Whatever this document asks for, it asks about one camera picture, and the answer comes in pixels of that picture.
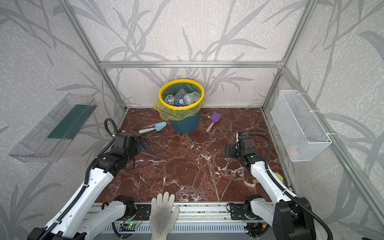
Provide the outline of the small clear bottle blue label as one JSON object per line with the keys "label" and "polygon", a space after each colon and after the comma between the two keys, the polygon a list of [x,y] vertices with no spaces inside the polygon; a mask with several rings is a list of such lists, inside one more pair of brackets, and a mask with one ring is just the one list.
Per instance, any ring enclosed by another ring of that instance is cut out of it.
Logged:
{"label": "small clear bottle blue label", "polygon": [[175,105],[175,96],[174,95],[167,95],[164,98],[164,102],[170,106],[174,106]]}

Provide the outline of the crushed clear bottle blue label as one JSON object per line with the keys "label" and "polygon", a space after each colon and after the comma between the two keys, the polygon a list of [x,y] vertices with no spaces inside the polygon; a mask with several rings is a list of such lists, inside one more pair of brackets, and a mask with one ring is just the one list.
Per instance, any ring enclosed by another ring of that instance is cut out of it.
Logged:
{"label": "crushed clear bottle blue label", "polygon": [[184,98],[175,99],[175,106],[176,107],[185,107],[187,105],[188,104],[184,101]]}

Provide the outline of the clear ribbed bottle white cap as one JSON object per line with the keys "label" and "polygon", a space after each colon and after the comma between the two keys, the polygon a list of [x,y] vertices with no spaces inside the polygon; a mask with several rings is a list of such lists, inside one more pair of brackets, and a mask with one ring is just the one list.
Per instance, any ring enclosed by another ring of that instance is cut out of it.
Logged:
{"label": "clear ribbed bottle white cap", "polygon": [[192,105],[200,99],[200,94],[198,92],[192,92],[184,95],[183,102],[186,106]]}

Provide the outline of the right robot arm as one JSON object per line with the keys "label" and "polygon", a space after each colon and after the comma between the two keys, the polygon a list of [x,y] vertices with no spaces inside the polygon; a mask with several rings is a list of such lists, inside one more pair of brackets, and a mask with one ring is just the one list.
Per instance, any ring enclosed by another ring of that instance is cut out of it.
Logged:
{"label": "right robot arm", "polygon": [[313,211],[306,198],[298,198],[284,186],[268,165],[270,149],[265,157],[257,155],[253,148],[226,145],[225,157],[239,159],[255,177],[271,199],[250,200],[252,215],[260,217],[273,229],[277,240],[315,240],[317,238],[314,221],[326,231],[327,239],[334,238],[331,229]]}

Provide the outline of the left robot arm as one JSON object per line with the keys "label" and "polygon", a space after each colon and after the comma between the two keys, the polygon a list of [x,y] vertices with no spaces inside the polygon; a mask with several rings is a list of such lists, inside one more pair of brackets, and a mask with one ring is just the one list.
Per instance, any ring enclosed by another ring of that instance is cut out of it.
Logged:
{"label": "left robot arm", "polygon": [[84,183],[65,206],[45,227],[34,228],[29,240],[93,240],[116,220],[136,216],[134,199],[120,195],[95,216],[84,220],[104,188],[149,146],[145,138],[130,133],[118,133],[114,140],[111,151],[100,154],[88,166]]}

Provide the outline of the yellow plastic bin liner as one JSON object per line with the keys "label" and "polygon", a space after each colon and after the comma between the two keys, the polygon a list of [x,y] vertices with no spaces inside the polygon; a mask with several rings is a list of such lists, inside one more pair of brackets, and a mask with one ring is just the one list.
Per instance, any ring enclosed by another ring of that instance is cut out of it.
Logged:
{"label": "yellow plastic bin liner", "polygon": [[164,121],[181,121],[197,114],[205,103],[206,99],[203,98],[192,105],[177,107],[170,106],[163,100],[157,99],[154,103],[154,109],[159,112],[161,119]]}

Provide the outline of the teal bin with yellow rim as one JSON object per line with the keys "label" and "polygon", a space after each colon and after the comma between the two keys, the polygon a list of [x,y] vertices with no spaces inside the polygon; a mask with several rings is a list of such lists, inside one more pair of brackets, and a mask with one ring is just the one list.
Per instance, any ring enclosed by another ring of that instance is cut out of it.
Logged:
{"label": "teal bin with yellow rim", "polygon": [[[205,98],[205,90],[200,83],[190,79],[178,79],[162,86],[158,93],[158,99],[164,100],[167,95],[175,95],[180,89],[186,90],[187,93],[198,92],[201,96],[199,100]],[[187,117],[184,120],[170,122],[178,133],[189,134],[198,128],[200,112],[201,110],[194,116]]]}

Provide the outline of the purple toy shovel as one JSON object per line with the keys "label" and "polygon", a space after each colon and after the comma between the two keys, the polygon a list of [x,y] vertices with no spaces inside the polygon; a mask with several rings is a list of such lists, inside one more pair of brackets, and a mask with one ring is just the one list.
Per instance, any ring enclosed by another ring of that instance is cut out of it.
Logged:
{"label": "purple toy shovel", "polygon": [[217,112],[214,112],[212,114],[212,117],[211,117],[211,123],[210,125],[208,126],[208,128],[206,129],[206,132],[209,133],[212,129],[212,127],[214,126],[215,123],[218,123],[220,121],[220,119],[222,118],[222,114],[219,114]]}

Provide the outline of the white knit glove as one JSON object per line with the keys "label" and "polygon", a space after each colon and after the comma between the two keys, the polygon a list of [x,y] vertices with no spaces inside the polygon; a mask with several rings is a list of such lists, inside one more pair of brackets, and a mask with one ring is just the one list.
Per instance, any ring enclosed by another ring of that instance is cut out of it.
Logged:
{"label": "white knit glove", "polygon": [[180,213],[180,208],[174,208],[175,195],[165,192],[158,194],[151,201],[150,228],[151,240],[166,240],[173,229]]}

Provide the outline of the green circuit board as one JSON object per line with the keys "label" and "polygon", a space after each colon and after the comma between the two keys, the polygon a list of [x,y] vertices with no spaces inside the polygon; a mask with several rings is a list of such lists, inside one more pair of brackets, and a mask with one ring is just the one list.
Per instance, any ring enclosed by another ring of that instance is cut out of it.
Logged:
{"label": "green circuit board", "polygon": [[141,226],[142,223],[122,223],[120,230],[124,232],[134,232]]}

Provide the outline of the clear plastic shelf tray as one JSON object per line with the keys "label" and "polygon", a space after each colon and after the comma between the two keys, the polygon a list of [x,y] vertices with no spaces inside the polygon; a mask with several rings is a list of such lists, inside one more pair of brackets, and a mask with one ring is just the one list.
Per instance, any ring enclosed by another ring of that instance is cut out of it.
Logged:
{"label": "clear plastic shelf tray", "polygon": [[94,97],[67,94],[9,156],[24,163],[56,163],[97,106]]}

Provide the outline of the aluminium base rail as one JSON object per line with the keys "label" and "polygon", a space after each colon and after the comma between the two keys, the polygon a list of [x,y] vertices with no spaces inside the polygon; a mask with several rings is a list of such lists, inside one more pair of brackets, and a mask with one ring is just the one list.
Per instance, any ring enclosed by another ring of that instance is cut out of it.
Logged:
{"label": "aluminium base rail", "polygon": [[[251,213],[246,213],[246,207],[243,203],[175,203],[174,207],[180,208],[180,214],[178,217],[178,223],[224,223],[229,221],[267,221],[272,225],[275,215],[275,208],[272,203],[266,202],[264,199],[256,199],[252,201],[251,210],[257,210],[258,213],[252,213],[256,217],[251,217]],[[86,211],[85,216],[81,222],[90,220],[91,218],[104,211],[101,209],[100,203],[94,203],[91,208]],[[144,221],[149,222],[151,205],[150,203],[136,203],[134,207],[134,213],[128,215],[128,220],[134,222]]]}

